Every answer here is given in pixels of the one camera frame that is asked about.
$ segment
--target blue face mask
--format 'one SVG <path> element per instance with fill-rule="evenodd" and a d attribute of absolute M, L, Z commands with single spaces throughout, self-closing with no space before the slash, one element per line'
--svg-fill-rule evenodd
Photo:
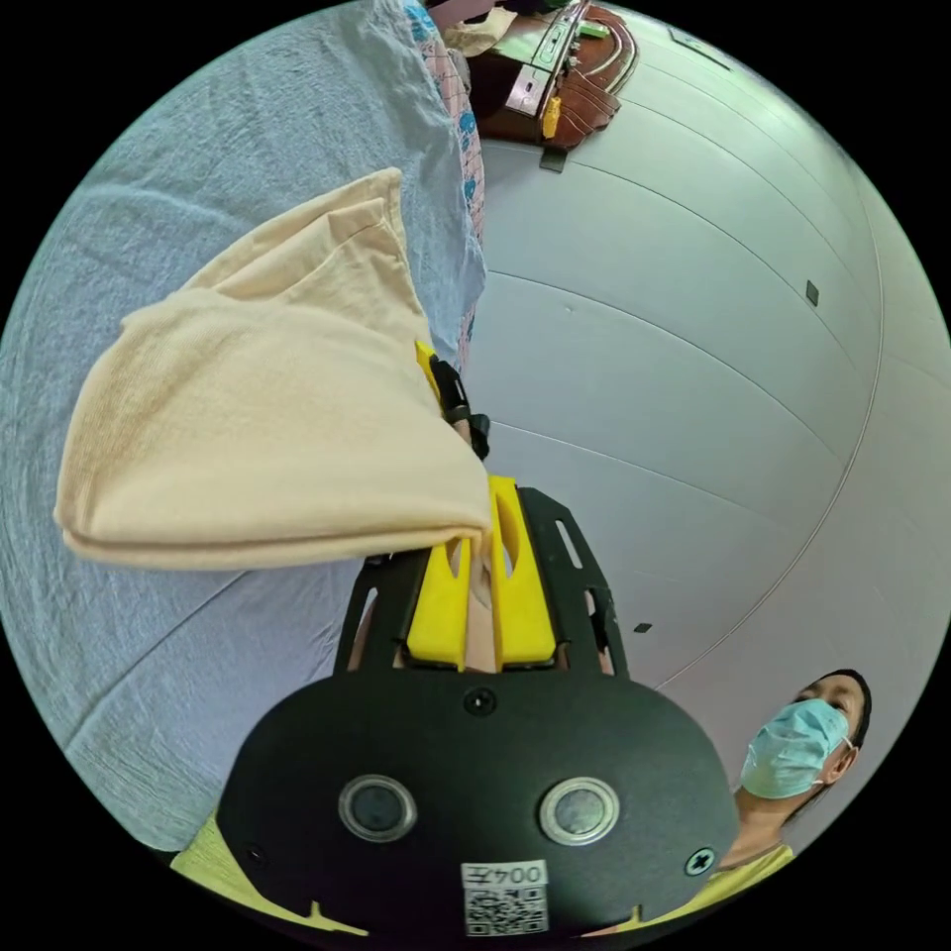
<path fill-rule="evenodd" d="M 784 707 L 750 744 L 740 785 L 763 799 L 786 799 L 821 786 L 825 761 L 848 738 L 849 721 L 825 700 Z"/>

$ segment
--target yellow shirt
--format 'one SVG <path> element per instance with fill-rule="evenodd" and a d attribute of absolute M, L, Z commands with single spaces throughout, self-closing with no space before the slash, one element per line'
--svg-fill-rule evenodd
<path fill-rule="evenodd" d="M 630 921 L 618 925 L 613 930 L 629 931 L 633 928 L 649 927 L 650 925 L 670 921 L 672 918 L 680 917 L 683 914 L 700 911 L 702 908 L 723 901 L 725 898 L 731 898 L 738 892 L 762 882 L 763 879 L 772 875 L 783 865 L 788 864 L 792 859 L 792 850 L 788 846 L 782 845 L 767 855 L 748 862 L 746 865 L 741 865 L 739 868 L 730 869 L 726 872 L 715 872 L 697 896 L 676 911 L 665 914 L 660 918 L 641 922 L 635 910 Z M 350 925 L 325 918 L 320 913 L 320 907 L 316 902 L 311 908 L 310 916 L 303 918 L 259 895 L 248 877 L 241 871 L 228 846 L 225 845 L 225 840 L 221 837 L 214 814 L 202 826 L 191 845 L 184 852 L 175 856 L 171 866 L 176 872 L 186 879 L 190 879 L 196 885 L 262 914 L 269 914 L 276 918 L 282 918 L 284 921 L 292 921 L 312 928 L 322 928 L 325 931 L 367 934 L 359 928 L 353 928 Z"/>

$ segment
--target qr code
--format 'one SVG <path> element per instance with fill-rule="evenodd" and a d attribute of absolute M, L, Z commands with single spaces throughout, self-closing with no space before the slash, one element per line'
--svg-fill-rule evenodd
<path fill-rule="evenodd" d="M 466 932 L 470 938 L 547 930 L 545 889 L 466 889 Z"/>

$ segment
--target folded towel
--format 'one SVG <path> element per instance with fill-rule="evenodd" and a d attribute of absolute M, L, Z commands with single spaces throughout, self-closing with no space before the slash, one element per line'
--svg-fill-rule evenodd
<path fill-rule="evenodd" d="M 122 322 L 66 436 L 53 516 L 72 551 L 241 570 L 486 544 L 485 469 L 416 363 L 400 181 L 280 215 Z"/>

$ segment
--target black hair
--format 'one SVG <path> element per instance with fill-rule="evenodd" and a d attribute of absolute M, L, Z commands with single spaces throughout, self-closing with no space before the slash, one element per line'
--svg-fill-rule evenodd
<path fill-rule="evenodd" d="M 819 678 L 820 681 L 824 681 L 829 677 L 851 677 L 856 684 L 859 685 L 859 688 L 862 690 L 862 716 L 859 717 L 859 724 L 855 728 L 855 732 L 849 739 L 852 742 L 852 745 L 857 749 L 862 748 L 862 744 L 865 743 L 865 737 L 869 732 L 869 723 L 872 720 L 872 690 L 869 687 L 868 681 L 858 672 L 853 671 L 850 668 L 843 668 L 839 671 L 832 671 L 829 674 L 824 674 Z M 786 821 L 783 823 L 783 826 L 789 825 L 794 819 L 802 815 L 802 812 L 807 808 L 812 808 L 819 802 L 822 797 L 829 792 L 832 786 L 821 786 L 815 792 L 814 795 L 811 795 L 802 805 L 798 806 L 790 815 L 787 816 Z"/>

